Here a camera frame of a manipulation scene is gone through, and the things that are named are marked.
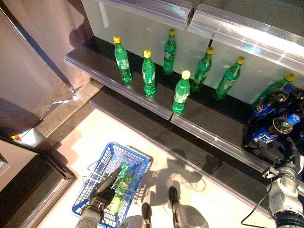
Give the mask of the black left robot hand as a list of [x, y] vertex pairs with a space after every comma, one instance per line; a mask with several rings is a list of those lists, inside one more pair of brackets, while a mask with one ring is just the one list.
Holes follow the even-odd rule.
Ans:
[[115, 195], [115, 190], [112, 186], [121, 170], [122, 168], [118, 167], [112, 173], [103, 175], [100, 183], [95, 187], [90, 196], [89, 203], [94, 209], [102, 211], [111, 203]]

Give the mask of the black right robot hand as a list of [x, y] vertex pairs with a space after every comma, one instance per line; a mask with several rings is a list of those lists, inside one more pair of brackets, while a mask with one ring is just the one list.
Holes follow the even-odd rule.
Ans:
[[298, 151], [296, 144], [291, 137], [286, 137], [283, 140], [263, 143], [258, 141], [257, 147], [262, 155], [266, 155], [274, 161], [274, 164], [290, 162], [299, 169], [304, 168], [304, 156]]

